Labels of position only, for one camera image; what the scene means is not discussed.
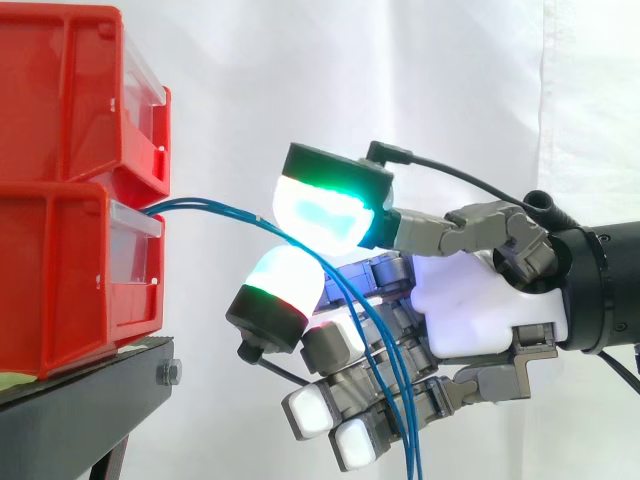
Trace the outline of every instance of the white backdrop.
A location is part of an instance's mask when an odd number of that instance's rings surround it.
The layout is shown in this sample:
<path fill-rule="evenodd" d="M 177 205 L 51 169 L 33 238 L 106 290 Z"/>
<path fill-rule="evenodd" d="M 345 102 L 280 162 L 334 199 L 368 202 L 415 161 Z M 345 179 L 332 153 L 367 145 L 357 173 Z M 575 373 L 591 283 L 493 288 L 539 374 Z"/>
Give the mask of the white backdrop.
<path fill-rule="evenodd" d="M 370 140 L 383 140 L 514 196 L 536 185 L 542 0 L 113 3 L 173 93 L 173 196 L 210 197 L 271 218 L 291 141 L 356 158 Z M 554 161 L 544 157 L 545 172 Z M 417 167 L 398 171 L 395 191 L 398 206 L 434 214 L 490 200 Z M 569 197 L 562 200 L 568 207 Z M 224 320 L 246 275 L 277 241 L 200 213 L 167 217 L 162 333 L 176 337 L 184 376 L 172 399 L 131 435 L 122 478 L 341 478 L 328 441 L 294 440 L 280 408 L 291 387 L 238 360 L 239 335 Z M 277 361 L 306 373 L 295 355 Z M 618 380 L 601 370 L 594 395 L 615 405 L 602 392 Z M 553 460 L 564 454 L 551 454 L 567 438 L 556 421 L 574 404 L 560 398 L 556 409 L 557 400 L 550 389 L 541 400 L 474 406 L 434 424 L 421 434 L 427 478 L 570 477 L 554 477 Z M 593 411 L 581 420 L 589 418 Z M 596 445 L 617 441 L 615 431 L 607 435 L 614 439 Z M 586 441 L 568 438 L 577 449 Z M 396 445 L 375 466 L 344 478 L 402 478 L 403 463 Z"/>

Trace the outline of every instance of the cable connector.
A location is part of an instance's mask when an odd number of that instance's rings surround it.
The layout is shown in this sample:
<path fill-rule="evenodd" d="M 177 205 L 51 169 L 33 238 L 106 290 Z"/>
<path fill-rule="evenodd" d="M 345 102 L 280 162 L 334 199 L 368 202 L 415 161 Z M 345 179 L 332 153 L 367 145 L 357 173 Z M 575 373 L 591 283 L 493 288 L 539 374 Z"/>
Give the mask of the cable connector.
<path fill-rule="evenodd" d="M 413 160 L 413 152 L 374 140 L 369 144 L 367 160 L 378 163 L 383 167 L 386 162 L 410 165 Z"/>

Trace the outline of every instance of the green light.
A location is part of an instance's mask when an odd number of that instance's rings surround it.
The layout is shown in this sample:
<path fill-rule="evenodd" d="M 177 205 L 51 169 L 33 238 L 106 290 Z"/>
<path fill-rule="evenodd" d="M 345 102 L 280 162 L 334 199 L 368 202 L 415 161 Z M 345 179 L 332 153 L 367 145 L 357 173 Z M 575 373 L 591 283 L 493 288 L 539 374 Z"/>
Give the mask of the green light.
<path fill-rule="evenodd" d="M 244 283 L 280 298 L 309 318 L 324 289 L 324 271 L 307 253 L 284 245 L 267 252 Z"/>
<path fill-rule="evenodd" d="M 363 239 L 373 211 L 358 198 L 281 176 L 273 197 L 280 228 L 328 255 L 345 255 Z"/>

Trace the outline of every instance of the white fingertip pad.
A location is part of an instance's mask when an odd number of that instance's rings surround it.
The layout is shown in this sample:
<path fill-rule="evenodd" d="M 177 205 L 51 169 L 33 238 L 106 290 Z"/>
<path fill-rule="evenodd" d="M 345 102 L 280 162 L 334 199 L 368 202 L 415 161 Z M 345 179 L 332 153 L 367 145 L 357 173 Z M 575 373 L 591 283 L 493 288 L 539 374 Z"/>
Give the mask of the white fingertip pad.
<path fill-rule="evenodd" d="M 335 441 L 347 470 L 366 467 L 376 460 L 376 452 L 367 427 L 359 418 L 340 425 L 336 429 Z"/>
<path fill-rule="evenodd" d="M 316 385 L 310 384 L 294 392 L 289 396 L 288 403 L 303 438 L 317 437 L 333 428 L 333 417 Z"/>
<path fill-rule="evenodd" d="M 360 334 L 353 324 L 353 319 L 350 315 L 341 314 L 331 319 L 340 330 L 340 334 L 344 339 L 344 343 L 349 349 L 349 363 L 353 363 L 364 355 L 364 342 L 360 338 Z"/>

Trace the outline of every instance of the black connector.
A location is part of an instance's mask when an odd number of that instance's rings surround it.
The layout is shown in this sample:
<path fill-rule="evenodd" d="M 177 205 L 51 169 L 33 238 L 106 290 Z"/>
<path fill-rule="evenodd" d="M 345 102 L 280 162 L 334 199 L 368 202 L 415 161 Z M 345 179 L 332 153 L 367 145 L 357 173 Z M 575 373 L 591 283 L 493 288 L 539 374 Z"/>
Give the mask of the black connector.
<path fill-rule="evenodd" d="M 524 197 L 524 203 L 533 207 L 532 209 L 527 209 L 527 215 L 551 233 L 580 226 L 568 213 L 555 204 L 553 198 L 547 192 L 532 190 Z"/>
<path fill-rule="evenodd" d="M 410 150 L 405 150 L 403 148 L 387 145 L 386 143 L 374 140 L 369 144 L 367 160 L 379 163 L 383 167 L 386 162 L 410 165 L 413 162 L 413 153 Z"/>

